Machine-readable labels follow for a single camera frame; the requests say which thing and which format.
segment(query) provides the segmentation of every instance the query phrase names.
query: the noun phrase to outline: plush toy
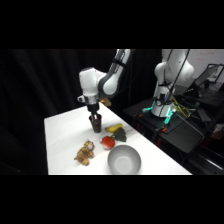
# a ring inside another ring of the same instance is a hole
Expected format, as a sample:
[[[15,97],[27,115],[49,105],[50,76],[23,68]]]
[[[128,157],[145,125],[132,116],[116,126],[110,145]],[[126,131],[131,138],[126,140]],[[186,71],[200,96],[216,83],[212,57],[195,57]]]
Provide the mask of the plush toy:
[[[74,160],[78,160],[81,164],[88,166],[89,160],[88,158],[93,158],[94,153],[90,150],[94,149],[94,144],[90,142],[89,140],[84,144],[84,147],[82,147],[78,153],[77,157]]]
[[[84,144],[84,147],[87,147],[90,151],[93,151],[95,146],[94,146],[93,142],[87,140],[87,142]]]

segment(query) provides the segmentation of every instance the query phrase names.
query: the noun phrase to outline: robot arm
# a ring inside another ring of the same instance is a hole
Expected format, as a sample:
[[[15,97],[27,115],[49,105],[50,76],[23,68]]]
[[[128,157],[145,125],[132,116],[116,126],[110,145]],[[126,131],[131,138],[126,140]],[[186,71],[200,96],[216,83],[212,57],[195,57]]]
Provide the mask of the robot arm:
[[[94,68],[83,69],[80,74],[80,84],[83,96],[78,101],[85,103],[91,112],[92,124],[98,124],[99,95],[112,98],[119,90],[121,77],[127,68],[134,49],[118,49],[108,73],[100,72]]]
[[[155,69],[158,85],[155,92],[156,100],[152,109],[152,113],[158,117],[168,116],[172,106],[172,95],[170,94],[170,91],[172,93],[175,92],[174,85],[176,83],[188,81],[194,74],[193,66],[191,66],[187,60],[185,60],[186,54],[184,49],[173,49],[168,61],[170,50],[171,49],[162,50],[162,55],[166,62],[158,64]]]

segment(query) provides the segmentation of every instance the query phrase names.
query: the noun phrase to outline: white table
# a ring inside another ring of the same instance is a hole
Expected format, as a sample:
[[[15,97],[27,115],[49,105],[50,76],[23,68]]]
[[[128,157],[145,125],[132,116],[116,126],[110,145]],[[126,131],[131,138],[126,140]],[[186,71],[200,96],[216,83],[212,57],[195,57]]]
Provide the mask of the white table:
[[[111,175],[107,164],[109,151],[103,149],[100,139],[111,136],[105,128],[118,123],[124,125],[127,143],[116,142],[116,145],[127,144],[139,152],[142,159],[139,175],[190,175],[103,104],[100,104],[99,114],[103,117],[100,134],[92,130],[87,107],[44,120],[49,175]],[[95,157],[86,167],[74,158],[87,139],[95,144]]]

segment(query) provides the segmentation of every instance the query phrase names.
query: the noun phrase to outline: black curtain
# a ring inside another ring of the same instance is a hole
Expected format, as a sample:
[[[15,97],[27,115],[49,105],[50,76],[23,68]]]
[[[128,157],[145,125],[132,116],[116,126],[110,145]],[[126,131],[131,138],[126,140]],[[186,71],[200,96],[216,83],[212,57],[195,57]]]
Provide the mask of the black curtain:
[[[84,106],[77,102],[80,70],[107,72],[115,54],[115,49],[0,51],[0,171],[5,164],[4,173],[9,166],[26,174],[48,173],[44,119]],[[161,61],[160,49],[136,50],[122,87],[135,80],[110,109],[124,118],[124,108],[152,97]]]

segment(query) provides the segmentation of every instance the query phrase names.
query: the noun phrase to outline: white bowl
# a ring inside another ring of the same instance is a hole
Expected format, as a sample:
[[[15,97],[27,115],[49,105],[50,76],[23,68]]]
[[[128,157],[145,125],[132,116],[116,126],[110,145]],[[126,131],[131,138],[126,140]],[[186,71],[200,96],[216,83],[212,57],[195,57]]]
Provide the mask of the white bowl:
[[[108,156],[108,165],[114,175],[135,175],[141,164],[139,153],[127,145],[113,148]]]

